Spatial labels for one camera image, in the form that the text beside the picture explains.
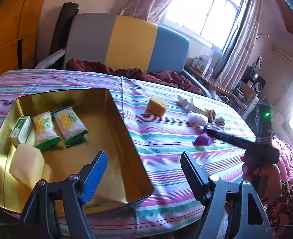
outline gold box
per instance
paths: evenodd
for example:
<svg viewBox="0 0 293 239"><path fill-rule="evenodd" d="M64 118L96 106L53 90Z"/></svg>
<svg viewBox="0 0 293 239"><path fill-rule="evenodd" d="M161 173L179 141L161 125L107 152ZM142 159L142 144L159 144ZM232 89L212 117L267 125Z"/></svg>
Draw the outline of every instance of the gold box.
<svg viewBox="0 0 293 239"><path fill-rule="evenodd" d="M79 143L66 147L64 140L42 150L45 159L43 179L63 181L89 164L99 150L108 155L108 167L97 191L85 206L86 214L107 211L130 204L132 207L153 193L132 139L107 89L75 89L27 95L18 98L0 128L0 207L21 213L31 193L10 173L15 147L9 139L21 115L34 116L68 105L88 129ZM62 136L55 121L55 130ZM35 145L35 125L26 143ZM58 215L64 216L62 201L57 201Z"/></svg>

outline maroon blanket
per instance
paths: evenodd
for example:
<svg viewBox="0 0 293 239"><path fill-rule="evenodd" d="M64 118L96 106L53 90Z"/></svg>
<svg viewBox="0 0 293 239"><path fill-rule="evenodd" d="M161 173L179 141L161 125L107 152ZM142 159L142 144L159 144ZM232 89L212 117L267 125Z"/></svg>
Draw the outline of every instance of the maroon blanket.
<svg viewBox="0 0 293 239"><path fill-rule="evenodd" d="M187 80L183 75L174 71L161 71L158 73L147 72L144 73L140 69L118 69L112 70L111 67L99 62L86 62L78 59L70 59L66 64L67 70L81 71L81 72L99 72L115 76L124 76L129 79L136 79L140 81L147 81L158 83L170 87L182 89L184 91L192 92L198 95L204 95L202 90L193 85L190 80Z"/></svg>

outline sponge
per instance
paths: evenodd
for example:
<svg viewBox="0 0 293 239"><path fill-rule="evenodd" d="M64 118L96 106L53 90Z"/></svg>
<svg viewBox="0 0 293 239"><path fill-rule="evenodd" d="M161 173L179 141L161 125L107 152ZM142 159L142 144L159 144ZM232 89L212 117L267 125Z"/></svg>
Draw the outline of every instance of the sponge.
<svg viewBox="0 0 293 239"><path fill-rule="evenodd" d="M41 179L44 165L45 160L39 149L28 144L19 144L9 173L32 190Z"/></svg>
<svg viewBox="0 0 293 239"><path fill-rule="evenodd" d="M147 104L146 110L154 113L155 115L162 117L166 112L167 105L160 97L152 95L149 103Z"/></svg>

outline window frame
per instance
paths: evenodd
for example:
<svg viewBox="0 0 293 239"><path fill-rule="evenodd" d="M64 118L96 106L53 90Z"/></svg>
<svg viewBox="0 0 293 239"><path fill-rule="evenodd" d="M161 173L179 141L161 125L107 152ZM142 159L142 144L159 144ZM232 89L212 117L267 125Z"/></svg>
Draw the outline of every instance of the window frame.
<svg viewBox="0 0 293 239"><path fill-rule="evenodd" d="M205 19L205 23L204 23L203 28L202 28L202 30L201 30L200 33L202 33L202 31L203 31L203 29L204 29L204 27L205 27L205 24L206 24L206 22L207 22L208 16L209 16L209 14L210 14L210 12L211 12L211 9L212 9L212 7L213 7L213 3L214 3L214 1L215 1L215 0L213 0L212 5L211 5L211 7L210 7L210 9L209 9L209 12L207 13L207 16L206 16L206 19ZM225 46L226 46L227 43L228 43L229 36L230 36L230 34L232 33L232 30L233 30L233 28L234 28L234 25L235 25L235 23L237 22L237 19L238 19L238 16L239 16L240 10L241 10L242 5L243 5L243 2L244 2L244 0L241 0L241 1L240 1L240 5L237 6L232 0L226 0L226 1L230 2L230 3L235 7L235 9L237 10L237 13L236 13L236 16L235 16L235 19L234 19L233 25L232 25L232 27L231 27L231 30L230 30L230 32L229 32L229 34L228 34L228 37L227 37L226 41L225 41L224 47L222 47L222 48L219 48L219 47L215 46L214 44L210 43L210 42L209 42L208 40L206 40L201 34L196 33L196 32L192 31L191 29L189 29L189 28L187 28L187 27L180 26L180 25L178 25L176 22L173 22L173 21L167 19L167 18L166 18L166 13L163 15L162 20L161 20L161 22L160 22L160 25L163 25L163 26L165 26L165 27L168 27L168 28L170 28L170 29L173 29L173 30L175 30L175 31L177 31L177 32L179 32L179 33L181 33L181 34L184 34L184 35L186 35L186 36L189 36L189 37L191 37L191 38L194 38L194 39L200 41L201 43L203 43L204 45L208 46L209 48L213 49L215 52L217 52L217 53L219 53L219 54L222 54L222 51L225 49Z"/></svg>

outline headboard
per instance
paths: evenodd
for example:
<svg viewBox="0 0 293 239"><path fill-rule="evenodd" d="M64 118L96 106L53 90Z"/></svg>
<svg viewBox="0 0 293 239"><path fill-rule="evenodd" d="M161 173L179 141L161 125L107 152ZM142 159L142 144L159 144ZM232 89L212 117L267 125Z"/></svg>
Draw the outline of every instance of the headboard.
<svg viewBox="0 0 293 239"><path fill-rule="evenodd" d="M107 13L74 17L64 58L101 62L114 70L139 68L144 72L182 72L189 40L144 20Z"/></svg>

